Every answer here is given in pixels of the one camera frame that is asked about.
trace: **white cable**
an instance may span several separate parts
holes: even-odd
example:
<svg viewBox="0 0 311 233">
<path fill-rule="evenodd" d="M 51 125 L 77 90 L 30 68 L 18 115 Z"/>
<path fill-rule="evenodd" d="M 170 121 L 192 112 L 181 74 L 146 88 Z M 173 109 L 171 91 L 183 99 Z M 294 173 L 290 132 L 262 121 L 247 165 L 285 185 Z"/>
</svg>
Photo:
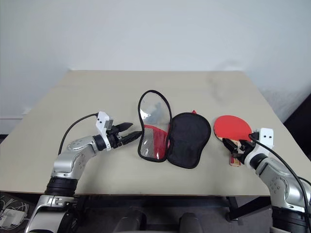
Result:
<svg viewBox="0 0 311 233">
<path fill-rule="evenodd" d="M 1 201 L 4 203 L 4 205 L 3 205 L 2 210 L 0 211 L 0 217 L 1 217 L 1 215 L 3 215 L 2 213 L 3 213 L 3 211 L 4 211 L 5 209 L 12 209 L 12 210 L 20 210 L 20 211 L 23 211 L 23 212 L 26 213 L 26 217 L 27 217 L 29 204 L 26 204 L 26 203 L 21 202 L 21 205 L 20 205 L 20 206 L 13 207 L 13 206 L 10 206 L 10 205 L 11 205 L 12 203 L 16 202 L 17 200 L 14 200 L 14 199 L 11 198 L 7 203 L 6 203 L 4 200 L 1 200 Z M 22 222 L 23 222 L 24 220 L 27 220 L 27 219 L 24 218 L 24 219 L 21 221 L 21 223 L 18 224 L 18 225 L 11 225 L 10 227 L 1 226 L 0 229 L 2 229 L 2 230 L 7 230 L 7 231 L 8 231 L 8 230 L 15 229 L 15 228 L 19 227 L 19 226 L 22 224 Z"/>
</svg>

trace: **table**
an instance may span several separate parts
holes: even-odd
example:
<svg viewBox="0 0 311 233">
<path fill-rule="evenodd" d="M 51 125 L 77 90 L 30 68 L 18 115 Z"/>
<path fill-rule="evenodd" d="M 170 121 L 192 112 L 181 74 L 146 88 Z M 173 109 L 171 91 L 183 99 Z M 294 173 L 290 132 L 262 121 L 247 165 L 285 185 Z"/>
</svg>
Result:
<svg viewBox="0 0 311 233">
<path fill-rule="evenodd" d="M 114 118 L 114 124 L 133 122 L 125 133 L 140 130 L 138 100 L 149 89 L 166 97 L 173 116 L 195 110 L 211 126 L 218 116 L 235 115 L 246 120 L 252 129 L 273 128 L 275 151 L 299 176 L 310 179 L 311 162 L 242 72 L 70 71 L 0 145 L 0 190 L 43 193 L 64 132 L 83 116 L 102 110 Z M 96 135 L 95 121 L 89 118 L 75 126 L 65 144 Z M 253 170 L 229 165 L 228 151 L 213 133 L 194 169 L 141 159 L 138 143 L 136 140 L 102 151 L 92 158 L 76 193 L 269 195 Z"/>
</svg>

